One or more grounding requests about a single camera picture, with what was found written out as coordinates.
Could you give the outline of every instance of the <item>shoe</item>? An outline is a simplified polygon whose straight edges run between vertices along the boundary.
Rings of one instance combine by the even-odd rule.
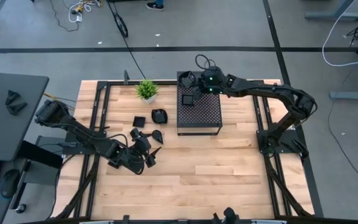
[[[160,6],[160,5],[156,4],[155,2],[146,3],[146,7],[148,9],[157,10],[157,11],[164,10],[164,5]]]

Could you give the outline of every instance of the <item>small succulent plant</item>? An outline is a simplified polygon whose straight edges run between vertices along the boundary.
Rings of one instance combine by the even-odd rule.
[[[136,86],[136,94],[138,97],[148,100],[158,92],[158,86],[152,80],[143,80],[140,85]]]

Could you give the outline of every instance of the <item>robotic arm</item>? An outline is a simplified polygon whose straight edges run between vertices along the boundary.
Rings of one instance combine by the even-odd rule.
[[[68,113],[66,104],[60,101],[46,100],[44,105],[35,114],[35,122],[39,125],[62,128],[76,136],[78,142],[88,149],[93,149],[96,153],[109,161],[109,165],[118,169],[124,166],[133,173],[140,175],[147,167],[155,165],[155,153],[149,153],[151,145],[146,136],[137,129],[131,131],[134,145],[128,147],[127,138],[123,134],[111,137],[104,137],[102,133],[97,133],[83,126]],[[126,143],[113,139],[116,136],[123,136]]]
[[[201,98],[202,93],[212,93],[224,94],[228,97],[263,96],[278,99],[284,104],[288,113],[278,123],[274,123],[271,128],[259,134],[265,146],[281,145],[280,139],[285,130],[295,123],[308,119],[317,110],[314,98],[303,90],[286,85],[252,82],[230,74],[224,75],[217,66],[201,67],[197,62],[198,57],[204,57],[208,63],[212,60],[204,55],[196,56],[196,64],[204,69],[204,72],[198,77],[191,72],[179,77],[181,85],[193,88],[195,100]]]
[[[206,63],[208,62],[209,64],[208,68],[201,67],[198,64],[197,58],[200,56],[206,59]],[[302,143],[293,140],[290,146],[290,144],[282,142],[282,136],[291,125],[308,119],[317,110],[318,107],[315,100],[304,91],[294,89],[290,86],[279,86],[277,84],[267,85],[248,81],[235,77],[234,75],[225,76],[219,67],[211,66],[210,61],[212,60],[206,58],[204,55],[197,55],[196,64],[199,68],[204,69],[204,72],[199,77],[195,77],[191,72],[184,73],[185,75],[179,77],[181,85],[193,88],[195,100],[200,99],[202,93],[224,94],[228,97],[244,97],[248,95],[262,96],[280,100],[288,110],[288,113],[279,122],[273,123],[268,130],[257,132],[258,144],[261,153],[265,157],[269,176],[276,182],[277,186],[299,216],[310,216],[296,201],[277,175],[270,161],[269,153],[275,153],[275,147],[284,145],[292,151],[294,150],[291,146],[300,149],[302,158],[308,156],[307,148],[304,147]]]

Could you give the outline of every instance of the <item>black mesh box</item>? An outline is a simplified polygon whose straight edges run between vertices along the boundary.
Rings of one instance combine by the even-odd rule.
[[[222,128],[221,100],[219,95],[202,94],[194,105],[182,105],[182,95],[193,94],[192,88],[177,84],[178,135],[217,135]]]

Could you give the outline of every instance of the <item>wooden table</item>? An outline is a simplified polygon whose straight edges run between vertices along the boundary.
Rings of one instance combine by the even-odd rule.
[[[280,83],[280,80],[264,81]],[[85,126],[90,125],[96,84],[97,81],[81,83],[74,117]],[[159,96],[150,105],[136,98],[134,88],[111,88],[106,120],[106,126],[110,126],[106,130],[108,136],[124,133],[130,139],[134,116],[145,116],[145,128],[140,130],[145,133],[161,130],[164,145],[157,154],[157,165],[145,168],[142,175],[135,175],[124,167],[110,167],[107,160],[101,158],[93,220],[122,220],[123,215],[138,220],[212,219],[215,212],[223,217],[227,207],[233,208],[243,219],[273,218],[264,160],[255,135],[257,122],[251,96],[220,96],[223,127],[217,136],[178,136],[176,86],[160,86]],[[285,107],[278,100],[269,99],[268,102],[273,122],[278,121],[287,112]],[[167,111],[168,124],[152,122],[151,110],[159,108]],[[161,146],[152,138],[149,141],[152,150]],[[287,187],[303,208],[313,213],[299,156],[281,154],[280,157]],[[59,214],[76,192],[82,162],[82,156],[75,156],[62,169],[52,216]],[[276,191],[280,212],[284,215],[277,186]],[[85,214],[87,195],[85,192],[82,215]]]

